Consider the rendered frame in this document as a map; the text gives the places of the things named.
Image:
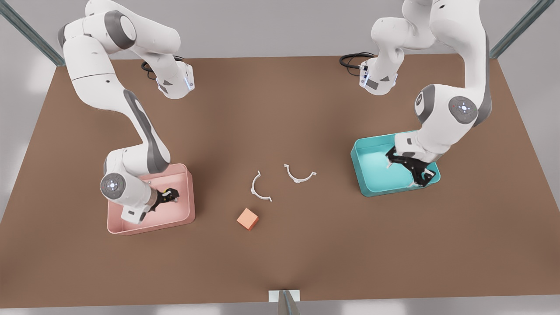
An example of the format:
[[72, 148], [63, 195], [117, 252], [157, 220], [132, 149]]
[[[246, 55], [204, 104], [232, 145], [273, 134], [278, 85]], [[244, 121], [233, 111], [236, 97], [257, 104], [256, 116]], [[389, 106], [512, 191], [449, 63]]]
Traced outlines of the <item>pink storage box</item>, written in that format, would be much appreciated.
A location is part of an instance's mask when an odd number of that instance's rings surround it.
[[190, 224], [195, 220], [192, 176], [184, 164], [171, 164], [160, 174], [140, 176], [158, 191], [174, 188], [179, 193], [177, 202], [159, 205], [146, 215], [142, 223], [133, 224], [121, 218], [123, 207], [108, 201], [107, 230], [114, 235], [137, 235], [164, 228]]

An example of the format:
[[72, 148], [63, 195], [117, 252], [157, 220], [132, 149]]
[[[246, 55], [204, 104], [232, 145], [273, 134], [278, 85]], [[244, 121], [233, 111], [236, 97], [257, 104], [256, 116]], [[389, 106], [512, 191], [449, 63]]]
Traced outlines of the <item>blue storage box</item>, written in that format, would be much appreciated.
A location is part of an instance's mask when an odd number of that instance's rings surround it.
[[[386, 154], [394, 146], [395, 134], [359, 138], [354, 142], [351, 158], [362, 195], [380, 196], [424, 188], [407, 188], [413, 182], [411, 173], [401, 164], [389, 163]], [[426, 187], [441, 177], [435, 161], [428, 169], [434, 170], [436, 175]]]

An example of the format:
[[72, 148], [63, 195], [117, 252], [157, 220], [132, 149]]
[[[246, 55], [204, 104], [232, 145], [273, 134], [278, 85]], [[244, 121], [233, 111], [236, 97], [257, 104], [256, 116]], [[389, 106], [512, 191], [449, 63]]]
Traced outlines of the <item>orange cube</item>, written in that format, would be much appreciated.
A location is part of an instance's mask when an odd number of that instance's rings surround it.
[[259, 217], [250, 209], [244, 209], [237, 219], [237, 222], [248, 231], [251, 231], [258, 221]]

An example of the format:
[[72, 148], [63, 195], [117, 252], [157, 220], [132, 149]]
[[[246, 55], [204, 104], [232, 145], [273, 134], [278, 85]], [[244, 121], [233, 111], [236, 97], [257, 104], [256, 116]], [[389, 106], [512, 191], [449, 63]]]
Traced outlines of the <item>silver frame post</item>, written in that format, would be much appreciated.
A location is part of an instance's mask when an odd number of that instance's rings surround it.
[[490, 50], [490, 59], [498, 59], [556, 0], [536, 0], [527, 12]]
[[269, 302], [278, 303], [277, 315], [301, 315], [297, 303], [300, 290], [269, 290]]
[[54, 65], [66, 65], [64, 58], [6, 0], [0, 0], [0, 14]]

